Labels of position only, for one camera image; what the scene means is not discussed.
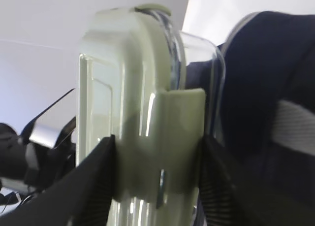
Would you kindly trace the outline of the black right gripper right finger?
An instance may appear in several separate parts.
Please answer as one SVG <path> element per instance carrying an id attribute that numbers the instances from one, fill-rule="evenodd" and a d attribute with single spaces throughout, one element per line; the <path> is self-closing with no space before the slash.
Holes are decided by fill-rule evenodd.
<path id="1" fill-rule="evenodd" d="M 211 141 L 207 135 L 201 141 L 198 219 L 203 217 L 207 226 L 247 226 L 249 219 L 219 168 Z"/>

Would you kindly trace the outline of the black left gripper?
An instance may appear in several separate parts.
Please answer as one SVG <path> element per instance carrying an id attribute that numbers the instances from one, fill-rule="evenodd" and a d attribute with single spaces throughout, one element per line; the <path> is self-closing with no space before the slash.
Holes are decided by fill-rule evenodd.
<path id="1" fill-rule="evenodd" d="M 42 192 L 75 168 L 75 123 L 61 129 L 33 122 L 17 134 L 0 125 L 0 184 L 20 193 Z"/>

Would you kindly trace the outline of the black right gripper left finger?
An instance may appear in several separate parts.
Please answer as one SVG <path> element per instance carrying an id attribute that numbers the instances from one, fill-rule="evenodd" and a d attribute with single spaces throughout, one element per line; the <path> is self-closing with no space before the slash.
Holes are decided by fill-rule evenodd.
<path id="1" fill-rule="evenodd" d="M 104 226 L 114 195 L 115 137 L 44 193 L 0 218 L 2 226 Z"/>

